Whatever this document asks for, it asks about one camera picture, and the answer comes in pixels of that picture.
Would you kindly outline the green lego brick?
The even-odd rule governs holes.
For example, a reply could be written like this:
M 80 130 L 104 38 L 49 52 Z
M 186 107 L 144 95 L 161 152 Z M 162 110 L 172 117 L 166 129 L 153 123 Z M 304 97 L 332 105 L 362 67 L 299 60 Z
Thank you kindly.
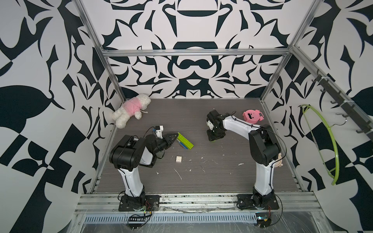
M 183 144 L 185 144 L 189 150 L 191 150 L 194 147 L 194 145 L 188 139 L 186 139 L 181 133 L 178 133 L 177 139 L 179 139 Z

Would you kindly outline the light blue lego brick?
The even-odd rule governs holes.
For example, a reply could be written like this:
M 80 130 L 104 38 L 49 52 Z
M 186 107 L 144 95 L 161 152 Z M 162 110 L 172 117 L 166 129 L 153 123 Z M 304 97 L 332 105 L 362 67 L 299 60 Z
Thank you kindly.
M 183 144 L 179 139 L 177 139 L 177 141 L 178 141 L 178 143 L 180 144 L 180 146 L 182 146 L 182 147 L 185 148 L 185 149 L 188 149 L 188 148 L 186 147 L 186 145 Z

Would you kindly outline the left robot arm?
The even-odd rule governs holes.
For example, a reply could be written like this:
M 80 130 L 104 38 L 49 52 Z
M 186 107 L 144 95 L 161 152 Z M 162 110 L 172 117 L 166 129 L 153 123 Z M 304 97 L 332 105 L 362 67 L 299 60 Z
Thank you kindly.
M 177 140 L 178 133 L 165 134 L 161 138 L 155 135 L 125 135 L 111 150 L 109 162 L 114 165 L 122 177 L 125 192 L 120 202 L 133 209 L 145 206 L 145 188 L 140 180 L 139 166 L 153 167 L 157 154 L 170 148 Z

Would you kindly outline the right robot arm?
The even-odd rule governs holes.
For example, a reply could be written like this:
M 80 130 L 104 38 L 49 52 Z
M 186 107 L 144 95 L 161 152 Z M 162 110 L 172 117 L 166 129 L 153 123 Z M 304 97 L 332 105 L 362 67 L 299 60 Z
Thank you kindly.
M 207 135 L 211 142 L 224 138 L 226 131 L 232 131 L 249 141 L 250 155 L 256 163 L 253 206 L 259 207 L 274 198 L 274 166 L 279 160 L 281 147 L 271 126 L 249 124 L 229 113 L 221 115 L 216 110 L 208 113 L 207 126 Z

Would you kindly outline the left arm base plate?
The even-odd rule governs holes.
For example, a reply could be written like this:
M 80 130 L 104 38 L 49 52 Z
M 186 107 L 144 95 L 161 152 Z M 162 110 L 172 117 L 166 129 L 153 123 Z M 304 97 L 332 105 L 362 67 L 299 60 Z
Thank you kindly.
M 140 197 L 131 197 L 123 195 L 119 202 L 120 212 L 130 211 L 154 211 L 159 208 L 160 196 L 145 195 Z

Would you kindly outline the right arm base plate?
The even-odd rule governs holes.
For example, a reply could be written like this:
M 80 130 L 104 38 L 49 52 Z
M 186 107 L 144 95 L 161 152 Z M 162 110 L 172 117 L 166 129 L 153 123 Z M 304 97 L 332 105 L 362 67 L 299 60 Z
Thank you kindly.
M 237 208 L 240 210 L 278 210 L 279 204 L 274 193 L 268 195 L 238 194 Z

